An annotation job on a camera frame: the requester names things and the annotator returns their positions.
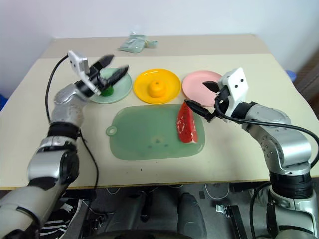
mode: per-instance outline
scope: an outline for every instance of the table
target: table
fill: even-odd
[[[0,189],[13,189],[28,183],[26,169],[41,140],[46,137],[45,88],[54,65],[67,53],[77,50],[94,63],[100,56],[114,53],[110,67],[129,64],[132,79],[149,68],[167,68],[181,80],[196,70],[224,74],[243,67],[249,92],[246,101],[283,110],[292,124],[319,135],[319,122],[308,103],[296,91],[288,75],[266,45],[254,35],[157,36],[157,49],[139,54],[117,51],[125,37],[56,39],[35,62],[7,105],[0,112]],[[78,77],[66,61],[55,73],[49,94],[49,108],[58,90]],[[169,103],[182,103],[181,92]],[[235,123],[203,120],[205,147],[199,154],[184,158],[122,161],[110,152],[105,129],[116,113],[127,106],[147,105],[131,91],[119,102],[89,103],[84,109],[84,137],[100,169],[100,187],[183,184],[195,182],[246,182],[268,179],[268,170],[258,143]],[[311,140],[313,157],[317,147]],[[95,168],[84,145],[78,140],[80,175],[70,188],[92,187]],[[311,170],[319,176],[319,165]]]

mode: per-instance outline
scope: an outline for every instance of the metal bracket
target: metal bracket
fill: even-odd
[[[226,217],[231,220],[236,239],[248,239],[237,205],[225,207]]]
[[[229,106],[225,114],[231,116],[238,104],[245,100],[248,91],[248,84],[243,68],[239,67],[227,72],[218,81],[218,86],[220,89],[227,86],[230,92],[228,96]]]
[[[95,94],[100,95],[101,91],[95,86],[87,76],[89,73],[88,58],[81,56],[79,53],[68,51],[70,63],[73,71],[81,78],[81,80],[93,91]]]
[[[221,213],[221,214],[225,214],[225,207],[224,205],[218,205],[216,204],[216,212]]]

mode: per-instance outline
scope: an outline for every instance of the floor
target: floor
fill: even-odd
[[[319,179],[314,179],[314,189],[319,192]],[[207,189],[213,197],[221,197],[227,192],[227,184],[208,184]],[[195,196],[197,199],[201,211],[203,213],[207,236],[209,239],[234,239],[235,236],[230,229],[230,221],[225,215],[216,212],[216,203],[220,205],[238,205],[243,224],[245,226],[246,234],[248,238],[251,238],[250,226],[249,226],[249,203],[250,195],[248,191],[234,193],[229,192],[229,195],[223,200],[211,199],[203,184],[190,184],[183,185],[180,188],[172,188],[169,186],[158,187],[129,187],[121,188],[118,193],[111,195],[106,189],[97,190],[97,198],[92,204],[92,209],[96,212],[113,212],[121,206],[121,201],[131,194],[139,191],[153,190],[153,203],[151,207],[150,219],[143,223],[140,221],[139,229],[156,229],[156,230],[170,230],[176,231],[177,227],[177,201],[178,197],[188,192]],[[5,194],[4,191],[0,191],[0,198]],[[83,222],[84,214],[87,210],[87,206],[82,204],[79,214],[74,219],[64,239],[78,238],[78,234]],[[101,233],[107,225],[104,223],[98,232]],[[254,225],[256,235],[267,234],[266,230],[266,211],[265,207],[259,202],[254,205]]]

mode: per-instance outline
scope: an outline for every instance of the black cable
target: black cable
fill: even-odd
[[[50,118],[50,112],[49,112],[49,106],[48,106],[48,96],[49,96],[49,90],[50,90],[51,82],[52,82],[52,79],[53,79],[53,75],[54,75],[56,69],[58,69],[59,65],[68,57],[69,56],[66,55],[61,60],[59,60],[58,63],[56,63],[56,65],[53,68],[53,70],[51,72],[51,75],[49,77],[48,85],[46,86],[46,91],[45,91],[45,110],[46,110],[46,116],[48,118],[49,123],[51,122],[51,118]]]
[[[48,121],[49,123],[51,122],[51,118],[50,118],[50,112],[49,112],[49,106],[48,106],[48,95],[49,95],[49,91],[50,91],[50,86],[51,86],[51,82],[52,82],[52,79],[53,79],[53,76],[54,76],[54,73],[56,71],[56,69],[59,67],[59,65],[66,59],[68,58],[68,55],[64,56],[61,60],[59,60],[58,63],[56,63],[56,65],[54,66],[52,72],[51,72],[51,75],[49,77],[49,81],[48,81],[48,84],[46,86],[46,91],[45,91],[45,110],[46,110],[46,116],[48,118]],[[96,160],[92,154],[92,152],[90,151],[89,147],[87,146],[86,144],[86,140],[85,138],[83,137],[83,134],[81,132],[81,130],[79,130],[79,137],[82,139],[82,142],[86,148],[86,150],[88,151],[89,155],[91,156],[91,159],[94,163],[94,166],[95,166],[95,169],[96,169],[96,179],[95,179],[95,184],[94,184],[94,188],[93,190],[95,191],[97,186],[98,186],[98,182],[99,182],[99,167],[96,163]],[[83,223],[88,215],[88,212],[89,212],[89,209],[91,209],[91,205],[92,205],[92,200],[90,200],[89,204],[88,204],[88,207],[87,207],[87,210],[85,212],[85,216],[84,216],[84,220],[83,220]],[[81,237],[81,234],[82,234],[82,228],[83,228],[83,223],[82,223],[82,226],[81,226],[81,231],[80,231],[80,234],[79,234],[79,238]]]
[[[233,121],[233,122],[237,122],[237,123],[247,123],[247,124],[270,126],[270,127],[290,128],[290,129],[298,130],[300,132],[308,134],[309,136],[311,136],[316,141],[317,146],[318,146],[317,155],[315,156],[315,158],[311,162],[310,168],[313,168],[315,166],[315,164],[318,162],[318,160],[319,160],[319,138],[314,133],[312,133],[311,131],[309,131],[307,129],[304,129],[304,128],[301,128],[301,127],[298,127],[298,126],[289,125],[289,124],[268,123],[268,122],[252,121],[252,120],[245,120],[245,119],[239,119],[239,118],[230,117],[230,116],[225,115],[221,111],[221,109],[219,107],[219,103],[220,103],[220,99],[216,98],[215,99],[215,109],[217,111],[217,115],[221,116],[222,118],[225,118],[227,120],[230,120],[230,121]]]
[[[93,161],[93,163],[94,163],[94,166],[95,166],[95,169],[96,169],[96,178],[95,178],[95,184],[94,184],[94,188],[93,188],[93,190],[95,191],[96,188],[97,188],[97,186],[98,186],[98,182],[99,182],[99,167],[98,167],[98,164],[96,163],[96,160],[95,160],[95,158],[94,158],[92,152],[90,151],[89,147],[86,145],[86,140],[85,140],[85,138],[83,137],[83,134],[82,134],[81,130],[79,130],[79,136],[81,137],[82,142],[83,142],[83,144],[84,144],[86,150],[87,150],[88,153],[90,154],[91,159],[92,159],[92,161]],[[84,224],[84,222],[85,222],[85,220],[86,220],[86,217],[88,216],[89,210],[90,210],[90,208],[91,208],[91,206],[92,206],[92,202],[93,202],[93,200],[90,200],[90,202],[89,202],[89,204],[88,204],[88,207],[87,207],[87,209],[86,209],[86,212],[85,212],[85,215],[84,215],[84,219],[83,219],[83,222],[82,222],[82,226],[81,226],[81,230],[80,230],[80,234],[79,234],[79,239],[82,238],[83,224]]]
[[[260,185],[254,192],[251,201],[250,201],[250,207],[249,207],[249,222],[250,222],[250,231],[251,231],[251,236],[253,239],[256,239],[256,234],[255,234],[255,229],[254,229],[254,221],[253,221],[253,209],[254,209],[254,202],[255,199],[257,197],[257,194],[259,193],[259,191],[261,189],[263,189],[264,187],[267,187],[270,185],[270,182],[267,183],[263,183],[262,185]]]

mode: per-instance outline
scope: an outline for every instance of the plastic bag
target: plastic bag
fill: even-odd
[[[118,48],[120,51],[139,53],[144,47],[155,48],[157,41],[147,41],[145,35],[131,34],[130,37]]]

